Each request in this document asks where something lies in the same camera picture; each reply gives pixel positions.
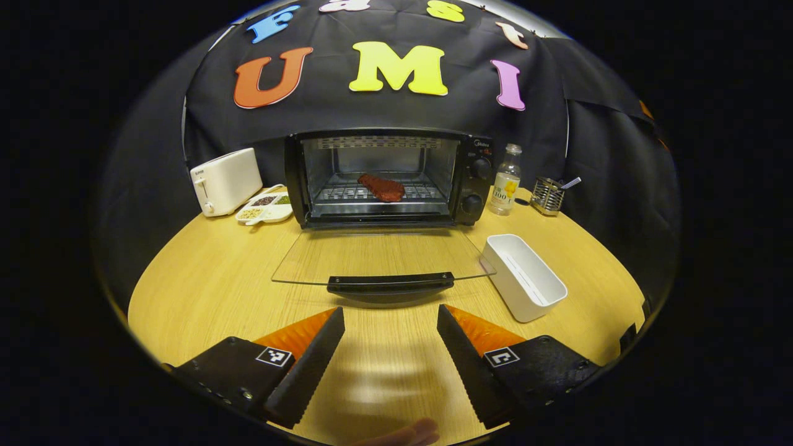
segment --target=steak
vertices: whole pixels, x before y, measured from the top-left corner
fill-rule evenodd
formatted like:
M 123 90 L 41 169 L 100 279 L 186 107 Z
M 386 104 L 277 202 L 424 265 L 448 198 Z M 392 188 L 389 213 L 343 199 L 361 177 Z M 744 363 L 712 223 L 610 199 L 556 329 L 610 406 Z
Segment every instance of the steak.
M 358 178 L 358 182 L 364 185 L 366 189 L 369 189 L 372 195 L 382 202 L 399 202 L 404 195 L 402 183 L 391 181 L 390 179 L 363 174 Z

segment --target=table surface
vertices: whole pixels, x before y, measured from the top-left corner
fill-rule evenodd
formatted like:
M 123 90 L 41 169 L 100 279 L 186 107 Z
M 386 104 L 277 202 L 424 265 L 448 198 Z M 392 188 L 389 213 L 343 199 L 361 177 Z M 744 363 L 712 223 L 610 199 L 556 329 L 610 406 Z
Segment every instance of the table surface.
M 531 193 L 519 189 L 527 201 Z M 241 225 L 234 215 L 195 217 L 152 260 L 132 294 L 128 325 L 161 363 L 175 366 L 227 336 L 256 340 L 343 306 L 346 332 L 298 425 L 288 432 L 349 444 L 433 417 L 437 444 L 485 435 L 436 329 L 440 303 L 483 317 L 527 339 L 550 335 L 598 365 L 619 355 L 619 338 L 644 323 L 644 297 L 625 267 L 563 213 L 544 217 L 515 205 L 485 210 L 461 231 L 479 250 L 512 233 L 546 262 L 568 296 L 550 313 L 520 323 L 487 277 L 458 281 L 429 302 L 373 308 L 324 286 L 276 283 L 276 268 L 301 234 L 297 221 Z

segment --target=metal utensil holder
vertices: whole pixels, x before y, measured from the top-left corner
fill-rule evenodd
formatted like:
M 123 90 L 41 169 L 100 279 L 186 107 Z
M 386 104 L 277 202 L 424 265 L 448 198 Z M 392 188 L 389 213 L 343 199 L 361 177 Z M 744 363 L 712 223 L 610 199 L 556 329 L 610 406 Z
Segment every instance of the metal utensil holder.
M 561 201 L 565 197 L 565 191 L 561 186 L 561 183 L 550 178 L 537 177 L 534 192 L 531 194 L 531 205 L 542 215 L 556 216 L 561 209 Z

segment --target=blue letter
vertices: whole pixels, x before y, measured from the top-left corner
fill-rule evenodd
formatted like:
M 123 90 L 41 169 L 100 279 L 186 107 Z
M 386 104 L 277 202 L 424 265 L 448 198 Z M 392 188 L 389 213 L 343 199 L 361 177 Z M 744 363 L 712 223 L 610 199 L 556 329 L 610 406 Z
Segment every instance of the blue letter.
M 280 10 L 268 18 L 262 19 L 261 21 L 249 26 L 248 30 L 253 29 L 253 32 L 256 33 L 256 38 L 254 38 L 251 43 L 256 44 L 261 42 L 267 37 L 270 37 L 278 31 L 286 28 L 288 25 L 284 22 L 292 20 L 292 13 L 290 13 L 290 11 L 294 11 L 299 7 L 300 5 L 290 6 L 285 10 Z

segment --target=letter m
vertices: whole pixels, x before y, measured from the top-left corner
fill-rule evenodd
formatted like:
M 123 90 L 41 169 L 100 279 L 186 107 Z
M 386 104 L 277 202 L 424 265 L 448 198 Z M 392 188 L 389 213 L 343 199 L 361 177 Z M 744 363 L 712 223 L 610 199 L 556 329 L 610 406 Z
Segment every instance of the letter m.
M 379 91 L 383 82 L 377 79 L 377 70 L 385 77 L 391 88 L 399 90 L 413 73 L 408 84 L 410 91 L 421 94 L 445 96 L 449 89 L 441 80 L 441 57 L 439 48 L 418 45 L 400 59 L 384 42 L 358 42 L 352 46 L 361 52 L 358 78 L 350 83 L 353 91 Z

